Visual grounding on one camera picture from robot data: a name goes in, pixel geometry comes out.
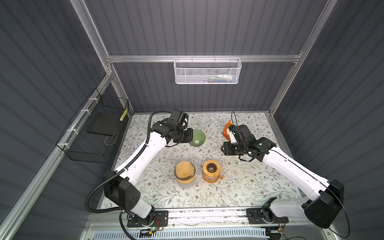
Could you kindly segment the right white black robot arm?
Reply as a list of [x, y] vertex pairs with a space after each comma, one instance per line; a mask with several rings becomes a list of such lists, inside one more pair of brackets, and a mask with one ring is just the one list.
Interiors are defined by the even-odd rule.
[[258, 160], [275, 169], [293, 184], [305, 197], [282, 200], [271, 197], [262, 206], [261, 215], [267, 223], [279, 218], [305, 218], [317, 227], [327, 229], [344, 208], [344, 185], [329, 181], [296, 162], [268, 138], [256, 139], [246, 125], [229, 125], [224, 130], [227, 141], [221, 146], [226, 156], [244, 156]]

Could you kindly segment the green glass dripper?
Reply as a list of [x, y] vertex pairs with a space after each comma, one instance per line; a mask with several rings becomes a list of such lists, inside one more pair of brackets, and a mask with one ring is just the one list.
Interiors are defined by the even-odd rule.
[[189, 144], [192, 147], [200, 147], [202, 146], [206, 141], [206, 135], [205, 133], [200, 129], [193, 130], [193, 137], [192, 140], [189, 142]]

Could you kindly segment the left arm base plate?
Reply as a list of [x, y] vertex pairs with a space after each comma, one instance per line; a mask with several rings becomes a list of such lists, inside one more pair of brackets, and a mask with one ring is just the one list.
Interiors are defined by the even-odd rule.
[[150, 212], [146, 218], [141, 218], [138, 215], [128, 215], [128, 228], [140, 228], [140, 227], [167, 227], [169, 219], [169, 211], [155, 210]]

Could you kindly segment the orange coffee filter pack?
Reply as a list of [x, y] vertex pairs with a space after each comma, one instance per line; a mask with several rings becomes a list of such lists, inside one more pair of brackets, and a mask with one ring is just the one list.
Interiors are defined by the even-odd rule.
[[229, 134], [229, 127], [232, 125], [232, 122], [229, 121], [225, 124], [224, 130], [223, 130], [223, 136], [226, 138], [227, 141], [231, 141], [231, 137]]

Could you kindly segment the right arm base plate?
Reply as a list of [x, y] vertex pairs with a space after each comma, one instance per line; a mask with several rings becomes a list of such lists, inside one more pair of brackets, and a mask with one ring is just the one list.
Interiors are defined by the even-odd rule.
[[248, 208], [246, 209], [246, 216], [249, 224], [287, 224], [289, 223], [288, 217], [277, 217], [271, 210], [262, 208]]

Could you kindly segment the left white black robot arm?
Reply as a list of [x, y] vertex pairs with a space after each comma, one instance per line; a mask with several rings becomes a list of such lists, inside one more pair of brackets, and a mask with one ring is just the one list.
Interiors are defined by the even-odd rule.
[[155, 207], [141, 197], [136, 184], [145, 168], [169, 142], [189, 144], [193, 141], [194, 130], [188, 128], [188, 122], [188, 114], [182, 112], [154, 124], [149, 119], [145, 141], [123, 164], [106, 174], [105, 197], [119, 209], [151, 222]]

